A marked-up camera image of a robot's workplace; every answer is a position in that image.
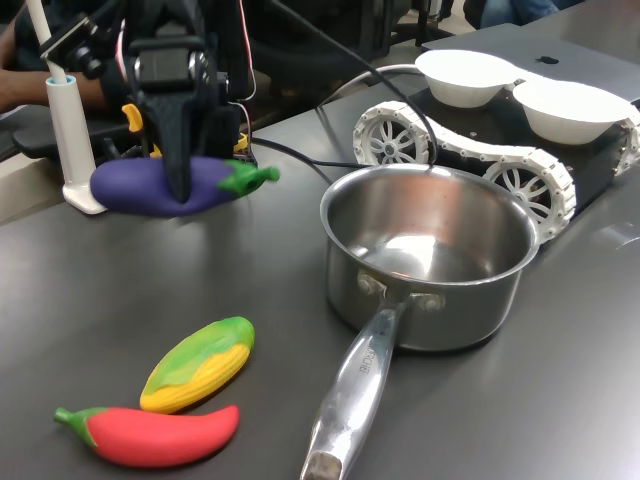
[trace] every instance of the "metal handle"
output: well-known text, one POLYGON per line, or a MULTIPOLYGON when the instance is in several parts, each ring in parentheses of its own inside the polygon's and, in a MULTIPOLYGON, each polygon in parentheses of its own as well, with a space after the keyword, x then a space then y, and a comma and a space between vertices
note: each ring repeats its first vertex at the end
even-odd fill
POLYGON ((389 371, 406 302, 385 304, 349 347, 311 433, 301 480, 342 480, 364 443, 389 371))

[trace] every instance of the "red chili pepper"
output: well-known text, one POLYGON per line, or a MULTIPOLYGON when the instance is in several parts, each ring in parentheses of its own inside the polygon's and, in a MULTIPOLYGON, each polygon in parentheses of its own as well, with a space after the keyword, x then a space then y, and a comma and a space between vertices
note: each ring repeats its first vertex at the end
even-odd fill
POLYGON ((202 416, 173 416, 128 408, 58 408, 55 420, 70 426, 96 453, 129 467, 170 467, 222 448, 238 427, 235 406, 202 416))

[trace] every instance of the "toy corn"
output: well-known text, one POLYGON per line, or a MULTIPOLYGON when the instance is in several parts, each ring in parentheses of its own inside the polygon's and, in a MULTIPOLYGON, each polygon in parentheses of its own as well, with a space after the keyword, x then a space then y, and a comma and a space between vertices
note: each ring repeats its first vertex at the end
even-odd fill
POLYGON ((140 408, 173 413, 211 395, 242 368, 254 340, 253 325, 242 317, 198 330, 167 353, 151 372, 140 408))

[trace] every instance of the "white wheel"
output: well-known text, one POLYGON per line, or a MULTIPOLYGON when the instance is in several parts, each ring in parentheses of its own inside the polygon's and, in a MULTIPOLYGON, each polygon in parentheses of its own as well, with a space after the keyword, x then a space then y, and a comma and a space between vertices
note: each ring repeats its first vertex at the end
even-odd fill
POLYGON ((358 163, 426 163, 426 135, 415 128, 404 107, 401 102, 384 102, 362 115, 353 132, 358 163))
POLYGON ((575 211, 575 187, 560 162, 551 168, 531 161, 498 162, 489 167, 484 178, 506 188, 531 209, 543 241, 560 233, 575 211))

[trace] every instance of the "saucepan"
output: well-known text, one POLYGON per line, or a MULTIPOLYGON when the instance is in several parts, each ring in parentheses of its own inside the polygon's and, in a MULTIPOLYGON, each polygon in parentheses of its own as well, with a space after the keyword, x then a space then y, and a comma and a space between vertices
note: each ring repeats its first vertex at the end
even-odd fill
POLYGON ((342 480, 373 421, 394 346, 443 352, 490 339, 538 235, 508 191, 427 165, 351 173, 320 210, 329 303, 361 330, 321 404, 301 479, 342 480))

